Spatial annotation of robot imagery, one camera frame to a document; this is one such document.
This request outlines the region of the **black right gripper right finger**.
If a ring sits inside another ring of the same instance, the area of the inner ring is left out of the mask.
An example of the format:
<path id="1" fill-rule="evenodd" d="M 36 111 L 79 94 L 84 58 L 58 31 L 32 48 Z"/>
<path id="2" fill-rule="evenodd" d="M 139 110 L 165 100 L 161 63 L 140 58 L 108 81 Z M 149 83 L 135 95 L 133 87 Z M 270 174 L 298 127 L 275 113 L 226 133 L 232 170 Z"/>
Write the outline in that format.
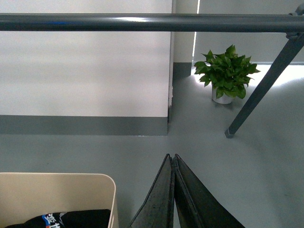
<path id="1" fill-rule="evenodd" d="M 176 154 L 174 198 L 182 228 L 242 228 L 243 225 L 210 193 Z"/>

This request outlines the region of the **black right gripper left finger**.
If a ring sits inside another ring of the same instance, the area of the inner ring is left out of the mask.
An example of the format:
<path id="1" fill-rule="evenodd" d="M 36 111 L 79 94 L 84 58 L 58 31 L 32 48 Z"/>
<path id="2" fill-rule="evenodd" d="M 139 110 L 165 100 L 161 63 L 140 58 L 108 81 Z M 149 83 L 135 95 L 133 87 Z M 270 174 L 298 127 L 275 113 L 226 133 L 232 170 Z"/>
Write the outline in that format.
<path id="1" fill-rule="evenodd" d="M 175 173 L 172 157 L 166 154 L 152 186 L 130 228 L 172 228 L 174 219 Z"/>

